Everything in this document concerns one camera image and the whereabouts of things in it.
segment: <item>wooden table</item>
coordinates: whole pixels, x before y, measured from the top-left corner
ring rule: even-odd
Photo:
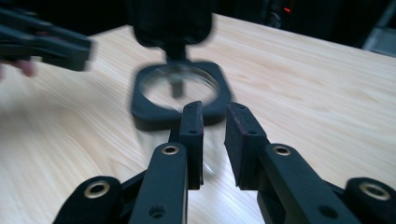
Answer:
[[[271,142],[295,147],[340,187],[368,176],[396,189],[396,59],[214,19],[211,38],[190,55],[222,67],[235,101],[252,110]],[[146,169],[145,140],[129,104],[134,73],[163,55],[139,46],[129,27],[94,39],[89,72],[39,64],[30,79],[6,69],[0,223],[49,223],[84,180],[111,175],[123,182]],[[205,150],[207,163],[217,166],[205,169],[201,190],[190,191],[189,223],[263,223],[256,193],[234,186],[225,148],[217,150]]]

